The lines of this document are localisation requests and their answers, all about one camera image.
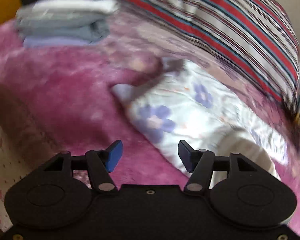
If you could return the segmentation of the folded white garment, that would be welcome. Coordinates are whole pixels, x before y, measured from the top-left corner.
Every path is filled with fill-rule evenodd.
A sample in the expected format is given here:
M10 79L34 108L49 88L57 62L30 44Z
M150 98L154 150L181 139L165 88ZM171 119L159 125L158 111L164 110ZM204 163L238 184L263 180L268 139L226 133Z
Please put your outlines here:
M20 7L16 17L44 15L48 12L92 12L110 15L119 7L117 0L39 0Z

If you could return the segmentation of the striped quilt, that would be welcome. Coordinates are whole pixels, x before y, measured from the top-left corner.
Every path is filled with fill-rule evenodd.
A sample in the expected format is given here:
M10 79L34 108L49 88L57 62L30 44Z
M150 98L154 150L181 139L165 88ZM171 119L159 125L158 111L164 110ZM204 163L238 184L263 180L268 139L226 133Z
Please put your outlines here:
M299 44L275 0L123 0L207 50L291 111L300 103Z

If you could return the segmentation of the white floral garment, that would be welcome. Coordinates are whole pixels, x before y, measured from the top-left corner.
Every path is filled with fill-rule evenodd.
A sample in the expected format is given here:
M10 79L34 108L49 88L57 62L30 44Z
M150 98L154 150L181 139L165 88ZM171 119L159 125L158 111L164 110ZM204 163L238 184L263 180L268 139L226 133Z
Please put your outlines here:
M186 141L227 157L240 153L277 177L288 163L283 136L229 88L189 60L165 57L164 72L140 86L118 84L112 92L134 128L179 171L186 168L178 144Z

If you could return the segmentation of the folded grey garment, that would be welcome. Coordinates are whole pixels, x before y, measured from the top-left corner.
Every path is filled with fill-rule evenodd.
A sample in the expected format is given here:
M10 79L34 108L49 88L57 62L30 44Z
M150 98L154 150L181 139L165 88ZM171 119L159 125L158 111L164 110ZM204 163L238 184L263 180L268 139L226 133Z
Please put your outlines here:
M23 36L69 37L89 42L98 42L110 34L106 16L81 14L68 15L62 18L19 18L15 22L17 30Z

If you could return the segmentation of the folded lavender garment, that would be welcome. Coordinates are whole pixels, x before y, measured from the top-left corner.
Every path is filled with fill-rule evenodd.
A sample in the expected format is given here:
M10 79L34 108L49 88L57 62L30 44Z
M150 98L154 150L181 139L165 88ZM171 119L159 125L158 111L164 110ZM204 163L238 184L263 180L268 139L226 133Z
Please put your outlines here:
M82 40L72 37L40 37L27 36L24 38L23 46L27 48L33 47L58 47L58 46L89 46L95 45L97 42Z

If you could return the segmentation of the pink plush blanket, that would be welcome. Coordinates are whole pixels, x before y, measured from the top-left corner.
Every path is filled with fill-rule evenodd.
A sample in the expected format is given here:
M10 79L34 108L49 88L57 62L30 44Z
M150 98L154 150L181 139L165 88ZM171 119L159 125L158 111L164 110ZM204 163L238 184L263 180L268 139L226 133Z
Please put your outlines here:
M37 48L23 46L13 21L0 26L0 126L18 157L31 170L62 150L81 155L120 139L124 154L112 175L117 185L184 185L186 177L130 125L110 89L158 76L162 57L188 59L285 137L288 163L276 169L298 198L290 226L300 234L300 151L281 107L207 52L145 18L121 10L109 24L110 35L99 44Z

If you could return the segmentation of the cherry print bed sheet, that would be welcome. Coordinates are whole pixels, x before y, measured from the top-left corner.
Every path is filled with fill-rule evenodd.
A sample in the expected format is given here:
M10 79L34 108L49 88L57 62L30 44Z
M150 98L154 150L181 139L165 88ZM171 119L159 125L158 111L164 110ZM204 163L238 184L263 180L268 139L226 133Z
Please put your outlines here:
M29 172L29 167L18 157L11 140L0 126L0 229L3 232L12 226L4 206L5 195Z

